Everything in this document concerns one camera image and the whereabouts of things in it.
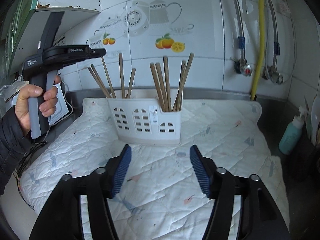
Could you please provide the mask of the black jacket left forearm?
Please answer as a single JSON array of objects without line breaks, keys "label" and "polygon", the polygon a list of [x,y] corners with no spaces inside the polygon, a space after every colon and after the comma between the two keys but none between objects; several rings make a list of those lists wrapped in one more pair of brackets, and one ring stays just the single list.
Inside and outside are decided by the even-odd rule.
[{"label": "black jacket left forearm", "polygon": [[15,168],[33,146],[20,127],[15,114],[15,106],[11,107],[1,118],[0,135],[1,195],[3,195]]}]

